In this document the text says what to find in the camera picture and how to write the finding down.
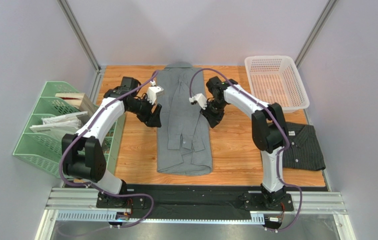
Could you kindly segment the grey long sleeve shirt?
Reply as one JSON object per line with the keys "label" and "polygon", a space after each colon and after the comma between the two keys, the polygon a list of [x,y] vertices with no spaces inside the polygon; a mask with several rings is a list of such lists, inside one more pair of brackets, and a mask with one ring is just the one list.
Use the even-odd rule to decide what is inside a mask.
{"label": "grey long sleeve shirt", "polygon": [[167,65],[159,71],[157,84],[164,94],[157,102],[162,106],[157,129],[157,172],[184,176],[201,176],[213,170],[209,123],[192,105],[190,95],[205,94],[203,73],[187,62]]}

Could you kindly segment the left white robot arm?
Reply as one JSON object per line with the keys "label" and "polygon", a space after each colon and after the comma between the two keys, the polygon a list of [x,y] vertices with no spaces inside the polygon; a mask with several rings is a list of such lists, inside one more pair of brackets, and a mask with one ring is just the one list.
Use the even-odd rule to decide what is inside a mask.
{"label": "left white robot arm", "polygon": [[135,114],[148,127],[161,127],[162,106],[156,100],[164,90],[156,84],[156,74],[144,83],[123,77],[119,86],[105,93],[98,110],[83,127],[63,136],[59,174],[67,185],[93,187],[115,198],[129,197],[125,181],[107,170],[102,145],[125,112]]}

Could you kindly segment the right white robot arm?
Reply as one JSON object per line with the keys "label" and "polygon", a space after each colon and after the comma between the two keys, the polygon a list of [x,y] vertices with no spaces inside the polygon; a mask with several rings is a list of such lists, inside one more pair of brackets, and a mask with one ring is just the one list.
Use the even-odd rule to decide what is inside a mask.
{"label": "right white robot arm", "polygon": [[208,80],[206,87],[212,98],[206,99],[199,94],[197,99],[201,101],[200,112],[211,128],[221,122],[227,105],[234,105],[251,119],[252,139],[261,151],[264,203],[269,208],[280,204],[286,194],[282,179],[282,155],[287,141],[287,126],[282,107],[254,98],[232,79],[222,82],[215,76]]}

